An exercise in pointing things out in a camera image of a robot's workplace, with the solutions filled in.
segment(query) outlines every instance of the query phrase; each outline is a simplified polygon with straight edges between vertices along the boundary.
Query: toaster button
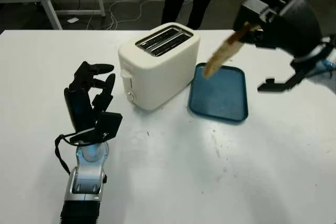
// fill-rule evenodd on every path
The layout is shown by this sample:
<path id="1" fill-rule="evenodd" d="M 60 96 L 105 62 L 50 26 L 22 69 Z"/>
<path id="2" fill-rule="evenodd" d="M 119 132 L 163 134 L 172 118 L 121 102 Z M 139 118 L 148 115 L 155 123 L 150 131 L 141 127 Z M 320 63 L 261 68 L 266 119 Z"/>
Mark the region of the toaster button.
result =
<path id="1" fill-rule="evenodd" d="M 132 91 L 128 90 L 126 91 L 126 96 L 127 96 L 127 99 L 130 101 L 130 102 L 133 102 L 134 101 L 134 94 Z"/>

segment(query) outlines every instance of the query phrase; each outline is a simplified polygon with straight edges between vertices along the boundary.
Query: plastic tray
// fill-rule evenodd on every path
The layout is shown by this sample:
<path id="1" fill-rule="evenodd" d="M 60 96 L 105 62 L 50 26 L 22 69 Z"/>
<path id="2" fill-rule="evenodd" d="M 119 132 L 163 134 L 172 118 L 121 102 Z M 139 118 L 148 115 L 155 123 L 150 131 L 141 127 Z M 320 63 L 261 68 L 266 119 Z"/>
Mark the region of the plastic tray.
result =
<path id="1" fill-rule="evenodd" d="M 205 63 L 196 66 L 189 95 L 189 108 L 196 114 L 241 122 L 248 116 L 244 72 L 222 66 L 208 80 L 203 77 Z"/>

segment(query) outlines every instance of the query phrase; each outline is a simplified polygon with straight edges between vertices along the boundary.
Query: white toaster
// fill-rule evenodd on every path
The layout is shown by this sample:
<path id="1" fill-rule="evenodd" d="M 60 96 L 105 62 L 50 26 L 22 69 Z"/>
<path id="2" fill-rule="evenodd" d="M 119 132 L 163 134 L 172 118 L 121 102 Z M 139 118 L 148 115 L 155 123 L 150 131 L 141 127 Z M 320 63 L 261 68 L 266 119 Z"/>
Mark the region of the white toaster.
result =
<path id="1" fill-rule="evenodd" d="M 178 23 L 166 23 L 119 48 L 127 99 L 154 110 L 193 79 L 199 35 Z"/>

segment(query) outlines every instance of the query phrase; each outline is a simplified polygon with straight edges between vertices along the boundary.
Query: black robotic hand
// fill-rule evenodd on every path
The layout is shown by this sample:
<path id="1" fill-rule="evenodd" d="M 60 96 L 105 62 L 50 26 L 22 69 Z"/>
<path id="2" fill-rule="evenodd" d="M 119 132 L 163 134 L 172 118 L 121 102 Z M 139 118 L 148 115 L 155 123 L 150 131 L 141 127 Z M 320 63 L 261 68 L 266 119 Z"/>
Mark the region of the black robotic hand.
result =
<path id="1" fill-rule="evenodd" d="M 245 23 L 259 25 L 241 40 L 263 48 L 281 48 L 294 57 L 295 74 L 285 83 L 266 80 L 258 91 L 283 92 L 300 83 L 317 62 L 326 59 L 334 49 L 333 37 L 324 41 L 319 23 L 305 0 L 246 0 L 240 7 L 234 30 Z"/>
<path id="2" fill-rule="evenodd" d="M 75 132 L 61 134 L 55 140 L 55 154 L 69 174 L 61 224 L 97 223 L 103 184 L 107 182 L 103 169 L 109 154 L 106 141 L 116 136 L 122 115 L 106 112 L 113 99 L 111 93 L 115 74 L 109 74 L 106 81 L 96 79 L 94 76 L 109 73 L 113 69 L 112 65 L 90 65 L 84 61 L 75 72 L 73 82 L 64 89 Z M 91 88 L 102 89 L 92 103 L 88 93 Z M 72 171 L 61 158 L 58 148 L 61 140 L 77 147 L 77 166 Z"/>

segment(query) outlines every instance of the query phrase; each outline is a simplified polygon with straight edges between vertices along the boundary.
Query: floor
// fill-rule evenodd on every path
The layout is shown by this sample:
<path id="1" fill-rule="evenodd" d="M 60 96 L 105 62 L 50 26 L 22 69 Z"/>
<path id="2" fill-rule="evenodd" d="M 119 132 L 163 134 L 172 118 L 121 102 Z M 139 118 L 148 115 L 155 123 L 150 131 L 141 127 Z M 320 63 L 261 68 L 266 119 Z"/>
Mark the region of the floor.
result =
<path id="1" fill-rule="evenodd" d="M 231 29 L 240 4 L 244 0 L 212 0 L 206 11 L 201 29 Z M 307 0 L 314 8 L 324 35 L 336 33 L 336 0 Z M 76 9 L 78 0 L 52 0 L 55 9 Z M 151 29 L 161 22 L 163 0 L 104 0 L 107 16 L 60 16 L 64 29 Z M 80 0 L 80 8 L 98 8 L 96 0 Z M 177 22 L 186 24 L 192 0 L 186 0 Z M 52 29 L 43 8 L 35 3 L 0 6 L 0 33 L 5 29 Z"/>

